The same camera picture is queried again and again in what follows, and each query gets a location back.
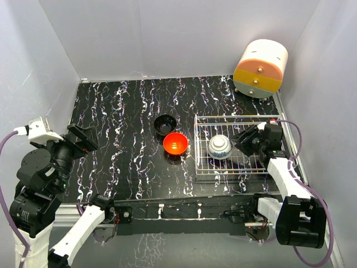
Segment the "blue white patterned bowl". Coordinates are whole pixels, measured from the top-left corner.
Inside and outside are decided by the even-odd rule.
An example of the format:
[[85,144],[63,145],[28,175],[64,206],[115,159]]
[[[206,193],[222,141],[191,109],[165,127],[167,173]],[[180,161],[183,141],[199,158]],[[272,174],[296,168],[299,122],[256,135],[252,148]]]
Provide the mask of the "blue white patterned bowl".
[[233,145],[227,136],[215,135],[209,141],[207,152],[215,160],[224,160],[232,155]]

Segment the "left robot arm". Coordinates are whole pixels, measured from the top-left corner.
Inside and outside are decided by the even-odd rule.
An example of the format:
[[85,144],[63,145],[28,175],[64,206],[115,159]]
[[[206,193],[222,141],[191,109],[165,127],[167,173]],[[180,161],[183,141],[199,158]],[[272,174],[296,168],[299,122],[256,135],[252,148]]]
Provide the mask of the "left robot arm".
[[17,135],[26,135],[35,147],[21,161],[19,182],[9,209],[19,267],[71,267],[97,226],[114,219],[113,200],[97,194],[64,238],[49,246],[61,205],[58,196],[66,189],[73,162],[99,148],[94,127],[70,124],[67,130],[65,135],[52,132],[42,117],[14,130]]

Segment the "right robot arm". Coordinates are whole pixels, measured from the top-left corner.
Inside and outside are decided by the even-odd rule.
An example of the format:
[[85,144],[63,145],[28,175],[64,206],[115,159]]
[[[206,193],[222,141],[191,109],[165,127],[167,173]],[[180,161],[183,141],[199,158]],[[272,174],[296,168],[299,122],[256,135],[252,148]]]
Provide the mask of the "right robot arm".
[[249,216],[260,222],[267,218],[276,229],[282,245],[321,248],[326,230],[326,212],[322,202],[302,183],[282,148],[283,129],[276,123],[251,125],[233,137],[235,147],[246,156],[257,155],[275,181],[279,201],[259,197],[249,207]]

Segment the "red bowl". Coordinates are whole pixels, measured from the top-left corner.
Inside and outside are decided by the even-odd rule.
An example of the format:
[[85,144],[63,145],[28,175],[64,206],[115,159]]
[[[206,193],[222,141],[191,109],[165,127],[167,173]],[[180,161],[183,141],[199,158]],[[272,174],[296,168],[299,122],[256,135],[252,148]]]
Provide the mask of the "red bowl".
[[187,137],[179,132],[168,134],[163,141],[165,151],[170,155],[181,155],[188,148],[189,142]]

